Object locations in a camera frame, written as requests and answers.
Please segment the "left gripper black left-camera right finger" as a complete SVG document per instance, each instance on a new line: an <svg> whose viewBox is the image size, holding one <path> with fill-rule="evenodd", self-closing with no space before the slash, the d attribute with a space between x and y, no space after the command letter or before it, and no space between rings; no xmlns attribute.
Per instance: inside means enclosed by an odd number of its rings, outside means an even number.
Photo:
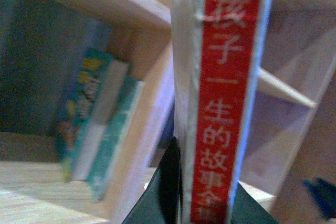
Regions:
<svg viewBox="0 0 336 224"><path fill-rule="evenodd" d="M253 197L238 183L233 205L232 219L234 224L278 224Z"/></svg>

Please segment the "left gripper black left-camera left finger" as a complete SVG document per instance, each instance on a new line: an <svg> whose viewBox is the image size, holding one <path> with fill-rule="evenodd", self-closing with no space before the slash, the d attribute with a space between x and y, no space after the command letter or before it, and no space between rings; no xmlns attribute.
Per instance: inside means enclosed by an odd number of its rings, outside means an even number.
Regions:
<svg viewBox="0 0 336 224"><path fill-rule="evenodd" d="M147 188L123 223L178 223L181 153L173 137L164 152Z"/></svg>

